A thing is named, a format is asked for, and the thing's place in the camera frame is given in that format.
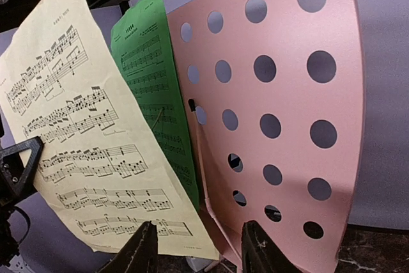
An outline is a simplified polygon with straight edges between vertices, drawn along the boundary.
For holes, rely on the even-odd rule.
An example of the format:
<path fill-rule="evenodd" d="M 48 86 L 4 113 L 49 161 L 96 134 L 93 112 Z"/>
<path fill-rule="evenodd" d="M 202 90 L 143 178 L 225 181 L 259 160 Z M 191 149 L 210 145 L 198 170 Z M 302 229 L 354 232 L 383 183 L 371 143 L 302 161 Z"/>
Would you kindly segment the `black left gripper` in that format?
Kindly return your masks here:
<path fill-rule="evenodd" d="M 34 179 L 44 144 L 36 136 L 1 149 L 1 266 L 9 266 L 19 254 L 8 219 L 15 199 L 26 199 L 36 192 Z"/>

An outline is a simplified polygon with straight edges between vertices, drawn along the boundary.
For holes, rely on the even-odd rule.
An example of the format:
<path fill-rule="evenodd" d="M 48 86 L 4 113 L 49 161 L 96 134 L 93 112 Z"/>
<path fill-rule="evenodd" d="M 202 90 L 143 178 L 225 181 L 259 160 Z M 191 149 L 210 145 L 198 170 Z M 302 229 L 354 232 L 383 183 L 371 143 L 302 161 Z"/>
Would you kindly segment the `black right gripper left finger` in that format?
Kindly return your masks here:
<path fill-rule="evenodd" d="M 157 227 L 145 221 L 98 273 L 154 273 L 158 267 Z"/>

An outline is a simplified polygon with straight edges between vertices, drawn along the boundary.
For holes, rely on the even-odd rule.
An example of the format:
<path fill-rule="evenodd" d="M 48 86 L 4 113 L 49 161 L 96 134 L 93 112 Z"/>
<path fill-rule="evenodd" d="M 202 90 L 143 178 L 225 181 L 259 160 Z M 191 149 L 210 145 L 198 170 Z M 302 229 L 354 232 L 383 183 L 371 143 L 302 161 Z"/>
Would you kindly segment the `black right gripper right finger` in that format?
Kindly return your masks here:
<path fill-rule="evenodd" d="M 242 227 L 242 272 L 301 273 L 255 220 Z"/>

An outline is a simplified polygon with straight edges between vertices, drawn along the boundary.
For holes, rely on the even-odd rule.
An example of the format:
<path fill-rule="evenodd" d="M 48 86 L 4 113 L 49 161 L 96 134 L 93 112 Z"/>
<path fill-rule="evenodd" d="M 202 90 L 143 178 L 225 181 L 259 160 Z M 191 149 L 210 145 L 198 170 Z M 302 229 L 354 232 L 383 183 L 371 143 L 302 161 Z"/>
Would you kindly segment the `yellow paper sheet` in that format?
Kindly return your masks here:
<path fill-rule="evenodd" d="M 219 257 L 86 0 L 41 0 L 19 26 L 1 110 L 16 142 L 42 140 L 35 187 L 92 250 L 117 253 L 150 221 L 160 254 Z"/>

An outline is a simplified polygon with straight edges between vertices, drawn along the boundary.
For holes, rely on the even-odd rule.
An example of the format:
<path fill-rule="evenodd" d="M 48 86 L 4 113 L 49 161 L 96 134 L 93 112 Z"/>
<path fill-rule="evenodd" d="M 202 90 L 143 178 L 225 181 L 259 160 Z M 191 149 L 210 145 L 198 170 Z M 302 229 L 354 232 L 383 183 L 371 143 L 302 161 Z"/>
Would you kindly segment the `green paper sheet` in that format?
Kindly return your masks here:
<path fill-rule="evenodd" d="M 199 188 L 164 0 L 139 0 L 111 29 L 111 54 L 194 207 Z"/>

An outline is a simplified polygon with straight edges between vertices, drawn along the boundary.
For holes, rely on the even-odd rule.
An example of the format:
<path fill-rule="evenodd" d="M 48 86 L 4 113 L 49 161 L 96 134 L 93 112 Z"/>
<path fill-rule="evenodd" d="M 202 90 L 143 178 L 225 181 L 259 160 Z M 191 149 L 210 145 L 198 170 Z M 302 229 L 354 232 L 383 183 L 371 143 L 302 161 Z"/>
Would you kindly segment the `pink music stand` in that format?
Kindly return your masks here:
<path fill-rule="evenodd" d="M 362 144 L 355 0 L 193 0 L 168 15 L 212 210 L 257 221 L 304 272 L 333 272 Z"/>

